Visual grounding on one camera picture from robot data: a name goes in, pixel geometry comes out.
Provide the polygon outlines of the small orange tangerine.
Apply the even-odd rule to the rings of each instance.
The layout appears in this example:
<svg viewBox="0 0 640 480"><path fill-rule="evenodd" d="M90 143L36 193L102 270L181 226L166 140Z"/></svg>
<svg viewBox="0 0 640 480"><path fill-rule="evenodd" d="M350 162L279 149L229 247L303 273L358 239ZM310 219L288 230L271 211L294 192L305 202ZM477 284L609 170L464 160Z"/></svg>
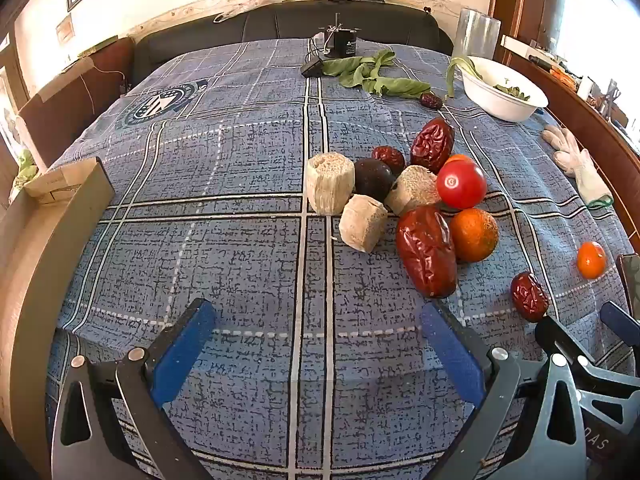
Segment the small orange tangerine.
<svg viewBox="0 0 640 480"><path fill-rule="evenodd" d="M577 253L577 269L586 280L594 280L606 269L606 253L597 242L585 242Z"/></svg>

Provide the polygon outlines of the large red jujube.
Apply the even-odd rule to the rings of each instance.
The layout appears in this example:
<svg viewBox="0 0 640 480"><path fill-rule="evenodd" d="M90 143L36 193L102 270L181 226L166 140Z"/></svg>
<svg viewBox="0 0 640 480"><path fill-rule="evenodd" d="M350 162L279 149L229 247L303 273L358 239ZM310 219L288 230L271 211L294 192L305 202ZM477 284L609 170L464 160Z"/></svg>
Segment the large red jujube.
<svg viewBox="0 0 640 480"><path fill-rule="evenodd" d="M457 286L457 257L449 226L435 206L419 206L397 222L396 248L416 289L445 298Z"/></svg>

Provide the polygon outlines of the red tomato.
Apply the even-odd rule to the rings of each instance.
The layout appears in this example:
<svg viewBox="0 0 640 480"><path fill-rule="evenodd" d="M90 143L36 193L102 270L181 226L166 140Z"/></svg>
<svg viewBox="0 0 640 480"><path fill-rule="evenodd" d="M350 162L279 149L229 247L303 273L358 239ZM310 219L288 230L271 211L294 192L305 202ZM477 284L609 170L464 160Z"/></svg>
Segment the red tomato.
<svg viewBox="0 0 640 480"><path fill-rule="evenodd" d="M437 193L442 201L454 209L468 209L484 200L487 183L483 170L475 162L457 159L439 170Z"/></svg>

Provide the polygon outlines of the beige lotus root back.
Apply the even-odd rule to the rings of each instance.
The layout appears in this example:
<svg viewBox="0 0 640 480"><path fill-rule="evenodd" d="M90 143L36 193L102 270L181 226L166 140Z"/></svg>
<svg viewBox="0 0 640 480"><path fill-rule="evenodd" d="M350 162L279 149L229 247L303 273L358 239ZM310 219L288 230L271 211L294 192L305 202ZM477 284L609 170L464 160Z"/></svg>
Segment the beige lotus root back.
<svg viewBox="0 0 640 480"><path fill-rule="evenodd" d="M436 176L427 168L410 165L402 170L384 204L398 217L419 206L438 205L440 196L436 182Z"/></svg>

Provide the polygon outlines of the beige lotus root piece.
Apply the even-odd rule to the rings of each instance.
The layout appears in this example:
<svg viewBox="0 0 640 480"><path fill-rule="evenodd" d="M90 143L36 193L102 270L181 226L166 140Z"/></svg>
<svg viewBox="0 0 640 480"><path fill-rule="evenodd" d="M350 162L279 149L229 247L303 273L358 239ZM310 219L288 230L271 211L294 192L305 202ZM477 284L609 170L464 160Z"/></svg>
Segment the beige lotus root piece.
<svg viewBox="0 0 640 480"><path fill-rule="evenodd" d="M381 202L355 194L345 205L338 225L342 241L358 252L372 252L385 231L387 217Z"/></svg>

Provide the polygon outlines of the small dark red jujube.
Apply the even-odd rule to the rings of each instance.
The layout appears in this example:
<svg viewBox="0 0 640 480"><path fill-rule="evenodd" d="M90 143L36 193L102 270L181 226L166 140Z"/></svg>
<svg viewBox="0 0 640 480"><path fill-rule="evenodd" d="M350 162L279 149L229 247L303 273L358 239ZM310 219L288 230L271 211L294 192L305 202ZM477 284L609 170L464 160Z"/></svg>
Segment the small dark red jujube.
<svg viewBox="0 0 640 480"><path fill-rule="evenodd" d="M372 150L371 157L384 162L390 167L395 177L398 177L405 169L405 157L397 148L388 145L377 146Z"/></svg>

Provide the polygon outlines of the dark plum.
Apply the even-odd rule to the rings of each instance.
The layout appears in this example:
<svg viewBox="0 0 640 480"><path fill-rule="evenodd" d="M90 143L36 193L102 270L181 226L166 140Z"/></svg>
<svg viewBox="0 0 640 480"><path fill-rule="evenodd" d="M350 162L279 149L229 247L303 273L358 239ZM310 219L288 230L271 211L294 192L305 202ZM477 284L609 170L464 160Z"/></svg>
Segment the dark plum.
<svg viewBox="0 0 640 480"><path fill-rule="evenodd" d="M383 203L396 177L385 162L377 158L363 158L355 162L355 190Z"/></svg>

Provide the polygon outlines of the beige lotus root chunk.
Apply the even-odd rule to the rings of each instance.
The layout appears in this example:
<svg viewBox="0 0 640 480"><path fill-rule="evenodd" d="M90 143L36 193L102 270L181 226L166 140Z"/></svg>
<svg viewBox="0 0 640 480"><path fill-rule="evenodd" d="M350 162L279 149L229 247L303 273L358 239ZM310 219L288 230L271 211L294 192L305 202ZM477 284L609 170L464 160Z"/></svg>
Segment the beige lotus root chunk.
<svg viewBox="0 0 640 480"><path fill-rule="evenodd" d="M322 153L306 165L306 193L316 214L340 214L355 187L355 164L340 153Z"/></svg>

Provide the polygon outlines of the white work glove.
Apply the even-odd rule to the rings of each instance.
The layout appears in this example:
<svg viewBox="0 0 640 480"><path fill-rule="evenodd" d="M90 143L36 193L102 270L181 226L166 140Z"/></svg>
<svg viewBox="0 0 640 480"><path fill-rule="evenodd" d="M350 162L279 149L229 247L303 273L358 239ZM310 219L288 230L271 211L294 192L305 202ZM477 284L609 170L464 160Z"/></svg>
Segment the white work glove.
<svg viewBox="0 0 640 480"><path fill-rule="evenodd" d="M541 136L554 149L556 166L575 180L578 194L589 209L614 203L613 194L598 174L588 150L579 147L570 130L546 125Z"/></svg>

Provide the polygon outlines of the cardboard box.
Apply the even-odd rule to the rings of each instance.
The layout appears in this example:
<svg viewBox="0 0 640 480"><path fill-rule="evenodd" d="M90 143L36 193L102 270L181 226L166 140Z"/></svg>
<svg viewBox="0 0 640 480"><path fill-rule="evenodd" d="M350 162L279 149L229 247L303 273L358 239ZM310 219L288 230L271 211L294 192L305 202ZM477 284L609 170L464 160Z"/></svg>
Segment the cardboard box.
<svg viewBox="0 0 640 480"><path fill-rule="evenodd" d="M1 220L1 420L45 479L52 339L80 256L113 196L102 162L87 158L27 183Z"/></svg>

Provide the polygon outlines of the wooden window counter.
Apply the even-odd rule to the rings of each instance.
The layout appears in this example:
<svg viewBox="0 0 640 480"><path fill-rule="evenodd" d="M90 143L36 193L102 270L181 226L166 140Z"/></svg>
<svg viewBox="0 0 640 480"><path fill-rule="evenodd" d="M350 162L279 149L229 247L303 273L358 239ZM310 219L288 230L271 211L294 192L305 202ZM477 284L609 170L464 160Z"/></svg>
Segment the wooden window counter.
<svg viewBox="0 0 640 480"><path fill-rule="evenodd" d="M578 143L588 148L599 174L612 190L614 208L634 249L639 248L639 155L627 140L577 93L533 63L527 44L509 36L500 39L507 66L533 81L549 100L550 114L572 130Z"/></svg>

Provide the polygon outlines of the white bowl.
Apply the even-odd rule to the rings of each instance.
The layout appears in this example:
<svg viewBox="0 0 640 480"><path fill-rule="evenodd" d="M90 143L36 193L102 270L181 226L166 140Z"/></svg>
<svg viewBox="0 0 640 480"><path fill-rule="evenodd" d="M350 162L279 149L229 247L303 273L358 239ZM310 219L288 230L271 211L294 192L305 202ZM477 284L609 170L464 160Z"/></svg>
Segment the white bowl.
<svg viewBox="0 0 640 480"><path fill-rule="evenodd" d="M466 96L492 117L505 122L525 122L549 100L544 92L513 68L490 58L471 56L475 76L466 68L461 75Z"/></svg>

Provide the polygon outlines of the leaves in bowl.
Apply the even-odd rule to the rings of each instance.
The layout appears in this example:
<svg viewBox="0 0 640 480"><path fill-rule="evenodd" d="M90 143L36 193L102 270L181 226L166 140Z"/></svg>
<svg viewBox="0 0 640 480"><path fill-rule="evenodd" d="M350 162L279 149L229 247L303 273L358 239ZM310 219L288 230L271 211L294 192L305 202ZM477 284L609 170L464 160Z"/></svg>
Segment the leaves in bowl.
<svg viewBox="0 0 640 480"><path fill-rule="evenodd" d="M509 86L509 81L504 80L504 84L495 84L494 88L502 93L512 96L512 98L519 99L521 101L528 101L529 95L524 93L518 86Z"/></svg>

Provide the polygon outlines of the dark jujube near leaves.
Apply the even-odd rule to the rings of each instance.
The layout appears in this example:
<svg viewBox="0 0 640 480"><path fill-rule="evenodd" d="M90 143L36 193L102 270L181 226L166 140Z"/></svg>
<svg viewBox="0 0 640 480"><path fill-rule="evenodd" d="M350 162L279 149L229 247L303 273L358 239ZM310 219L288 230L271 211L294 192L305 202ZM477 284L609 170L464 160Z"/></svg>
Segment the dark jujube near leaves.
<svg viewBox="0 0 640 480"><path fill-rule="evenodd" d="M422 106L430 110L440 110L442 108L442 99L433 92L424 92L420 96Z"/></svg>

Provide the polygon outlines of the blue plaid tablecloth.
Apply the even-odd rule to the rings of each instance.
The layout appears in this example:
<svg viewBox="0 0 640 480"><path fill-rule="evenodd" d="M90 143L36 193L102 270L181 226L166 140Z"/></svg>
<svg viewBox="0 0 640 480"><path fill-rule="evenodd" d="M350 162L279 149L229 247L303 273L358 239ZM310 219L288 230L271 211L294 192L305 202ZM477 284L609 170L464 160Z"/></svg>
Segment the blue plaid tablecloth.
<svg viewBox="0 0 640 480"><path fill-rule="evenodd" d="M547 113L510 124L456 98L440 112L299 73L308 39L252 41L166 62L116 101L57 165L99 157L115 189L66 292L47 371L46 424L70 360L121 358L191 300L216 330L171 421L215 479L422 479L472 411L421 335L423 297L395 246L396 218L370 254L308 206L306 160L354 162L389 145L408 157L432 118L454 153L483 169L480 208L499 243L459 266L443 303L490 346L539 360L513 309L512 278L536 276L597 365L631 375L634 357L600 322L626 307L615 258L633 252L612 207L590 211L540 138ZM576 252L595 240L608 267L586 281Z"/></svg>

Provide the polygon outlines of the clear plastic container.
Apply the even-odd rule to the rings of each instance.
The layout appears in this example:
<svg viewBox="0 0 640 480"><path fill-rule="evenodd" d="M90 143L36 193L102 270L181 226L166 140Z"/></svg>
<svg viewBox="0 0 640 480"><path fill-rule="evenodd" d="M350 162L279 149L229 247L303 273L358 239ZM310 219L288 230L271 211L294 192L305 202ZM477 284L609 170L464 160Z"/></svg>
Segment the clear plastic container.
<svg viewBox="0 0 640 480"><path fill-rule="evenodd" d="M463 8L454 38L453 58L479 56L493 58L500 35L501 21L470 8Z"/></svg>

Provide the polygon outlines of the green leafy vegetable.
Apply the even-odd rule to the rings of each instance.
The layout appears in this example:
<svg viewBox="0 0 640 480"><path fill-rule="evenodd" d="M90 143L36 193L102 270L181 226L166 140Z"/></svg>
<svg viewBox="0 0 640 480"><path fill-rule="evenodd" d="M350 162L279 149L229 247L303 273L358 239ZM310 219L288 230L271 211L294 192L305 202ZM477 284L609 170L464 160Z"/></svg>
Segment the green leafy vegetable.
<svg viewBox="0 0 640 480"><path fill-rule="evenodd" d="M360 87L377 96L398 96L403 99L420 99L431 91L431 86L411 78L387 77L381 74L385 67L392 67L396 54L390 49L379 50L372 56L350 56L322 62L322 74L336 77L347 89Z"/></svg>

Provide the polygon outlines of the brown wooden cabinet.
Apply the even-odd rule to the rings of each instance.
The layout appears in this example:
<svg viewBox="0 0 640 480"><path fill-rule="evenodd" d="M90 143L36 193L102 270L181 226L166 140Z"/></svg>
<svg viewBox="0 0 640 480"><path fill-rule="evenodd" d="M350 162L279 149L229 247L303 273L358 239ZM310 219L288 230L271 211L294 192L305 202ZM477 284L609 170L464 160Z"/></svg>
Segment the brown wooden cabinet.
<svg viewBox="0 0 640 480"><path fill-rule="evenodd" d="M17 129L40 171L125 93L133 59L134 42L119 38L67 67L20 109Z"/></svg>

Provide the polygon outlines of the black charger block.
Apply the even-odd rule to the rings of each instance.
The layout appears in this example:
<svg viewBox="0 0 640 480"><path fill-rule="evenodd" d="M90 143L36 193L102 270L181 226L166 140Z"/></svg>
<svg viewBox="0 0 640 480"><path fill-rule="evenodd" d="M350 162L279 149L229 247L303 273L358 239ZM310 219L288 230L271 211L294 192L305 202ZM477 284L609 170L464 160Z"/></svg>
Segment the black charger block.
<svg viewBox="0 0 640 480"><path fill-rule="evenodd" d="M317 78L323 75L323 60L317 55L313 55L303 62L300 73L305 78Z"/></svg>

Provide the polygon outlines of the black sofa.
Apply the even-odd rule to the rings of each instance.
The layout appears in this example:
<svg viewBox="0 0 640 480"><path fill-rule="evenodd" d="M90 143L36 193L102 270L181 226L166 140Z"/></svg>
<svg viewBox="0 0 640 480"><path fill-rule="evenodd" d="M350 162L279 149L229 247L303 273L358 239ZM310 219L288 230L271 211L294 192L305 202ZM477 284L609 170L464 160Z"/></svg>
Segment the black sofa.
<svg viewBox="0 0 640 480"><path fill-rule="evenodd" d="M339 18L358 37L450 54L454 45L429 8L372 1L296 1L262 6L228 20L200 18L146 36L134 47L132 81L141 82L176 56L238 42L310 37Z"/></svg>

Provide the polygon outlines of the small black device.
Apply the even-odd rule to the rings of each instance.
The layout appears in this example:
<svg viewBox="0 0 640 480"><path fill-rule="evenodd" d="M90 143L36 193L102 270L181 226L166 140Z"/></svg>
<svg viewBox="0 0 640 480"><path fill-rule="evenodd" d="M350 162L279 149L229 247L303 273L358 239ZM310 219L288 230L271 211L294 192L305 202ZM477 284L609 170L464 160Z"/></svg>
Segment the small black device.
<svg viewBox="0 0 640 480"><path fill-rule="evenodd" d="M322 29L321 52L327 58L351 58L356 55L358 29L342 24L341 14L334 13L334 22Z"/></svg>

